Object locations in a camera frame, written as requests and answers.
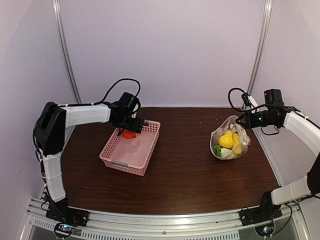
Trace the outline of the orange pumpkin with leaf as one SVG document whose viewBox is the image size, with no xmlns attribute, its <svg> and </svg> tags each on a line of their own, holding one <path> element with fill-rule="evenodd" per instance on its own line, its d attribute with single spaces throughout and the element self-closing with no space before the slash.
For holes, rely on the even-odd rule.
<svg viewBox="0 0 320 240">
<path fill-rule="evenodd" d="M 137 134 L 133 131 L 129 131 L 127 129 L 125 129 L 123 132 L 122 132 L 122 137 L 125 138 L 125 139 L 133 139 L 133 138 L 136 138 L 137 137 Z"/>
</svg>

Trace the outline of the clear zip top bag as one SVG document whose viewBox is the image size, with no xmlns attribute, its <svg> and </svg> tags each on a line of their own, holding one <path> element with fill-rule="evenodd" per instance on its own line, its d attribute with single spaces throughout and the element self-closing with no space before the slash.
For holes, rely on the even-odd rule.
<svg viewBox="0 0 320 240">
<path fill-rule="evenodd" d="M 245 155 L 251 144 L 246 130 L 236 123 L 236 115 L 229 116 L 210 135 L 210 150 L 219 160 L 235 160 Z"/>
</svg>

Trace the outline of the yellow pear with leaf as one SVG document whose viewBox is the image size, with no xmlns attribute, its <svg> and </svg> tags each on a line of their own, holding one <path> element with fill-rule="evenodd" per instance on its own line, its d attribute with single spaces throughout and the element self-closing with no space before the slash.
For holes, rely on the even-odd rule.
<svg viewBox="0 0 320 240">
<path fill-rule="evenodd" d="M 227 148 L 232 149 L 233 148 L 233 139 L 232 139 L 233 132 L 228 130 L 224 135 L 222 135 L 218 140 L 218 145 Z"/>
</svg>

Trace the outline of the white wrinkled cabbage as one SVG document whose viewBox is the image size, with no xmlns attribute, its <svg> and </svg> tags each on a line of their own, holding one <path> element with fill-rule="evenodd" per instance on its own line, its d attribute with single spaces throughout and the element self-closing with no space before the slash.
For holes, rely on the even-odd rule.
<svg viewBox="0 0 320 240">
<path fill-rule="evenodd" d="M 232 153 L 230 149 L 221 147 L 220 145 L 214 145 L 212 150 L 214 155 L 218 158 L 225 158 Z"/>
</svg>

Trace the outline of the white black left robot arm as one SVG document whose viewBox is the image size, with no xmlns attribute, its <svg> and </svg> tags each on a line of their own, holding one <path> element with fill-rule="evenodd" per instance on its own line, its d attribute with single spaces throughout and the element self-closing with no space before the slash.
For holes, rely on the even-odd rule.
<svg viewBox="0 0 320 240">
<path fill-rule="evenodd" d="M 137 96 L 124 92 L 115 102 L 58 105 L 47 102 L 34 124 L 32 140 L 35 154 L 40 162 L 41 176 L 46 184 L 50 209 L 61 222 L 72 218 L 63 186 L 61 156 L 66 144 L 69 127 L 111 123 L 121 132 L 128 130 L 141 133 L 145 120 L 137 117 L 141 103 Z"/>
</svg>

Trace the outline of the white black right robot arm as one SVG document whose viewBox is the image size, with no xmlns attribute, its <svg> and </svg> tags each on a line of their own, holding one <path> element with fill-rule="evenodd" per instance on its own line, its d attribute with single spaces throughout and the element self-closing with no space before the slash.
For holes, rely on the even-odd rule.
<svg viewBox="0 0 320 240">
<path fill-rule="evenodd" d="M 244 109 L 236 123 L 244 129 L 274 126 L 295 135 L 316 157 L 310 170 L 299 180 L 267 191 L 256 210 L 259 220 L 268 220 L 281 205 L 320 197 L 320 127 L 294 106 L 285 105 L 279 89 L 264 91 L 264 104 L 257 104 L 247 92 L 241 94 Z"/>
</svg>

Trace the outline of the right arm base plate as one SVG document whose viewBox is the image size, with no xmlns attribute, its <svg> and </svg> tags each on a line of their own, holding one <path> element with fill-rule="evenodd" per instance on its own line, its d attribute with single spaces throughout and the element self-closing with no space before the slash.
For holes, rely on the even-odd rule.
<svg viewBox="0 0 320 240">
<path fill-rule="evenodd" d="M 265 212 L 262 210 L 260 206 L 256 207 L 243 207 L 239 212 L 239 218 L 242 226 L 249 226 L 260 224 L 263 222 L 268 222 L 274 220 L 276 218 L 281 217 L 282 211 L 280 209 L 276 209 L 275 211 Z"/>
</svg>

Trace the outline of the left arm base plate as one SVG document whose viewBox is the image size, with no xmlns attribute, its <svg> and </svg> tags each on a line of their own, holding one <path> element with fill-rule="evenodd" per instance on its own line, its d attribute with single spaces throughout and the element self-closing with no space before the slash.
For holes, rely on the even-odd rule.
<svg viewBox="0 0 320 240">
<path fill-rule="evenodd" d="M 58 208 L 57 206 L 50 204 L 45 216 L 48 219 L 66 223 L 68 225 L 86 227 L 89 219 L 89 212 L 87 210 L 65 206 Z"/>
</svg>

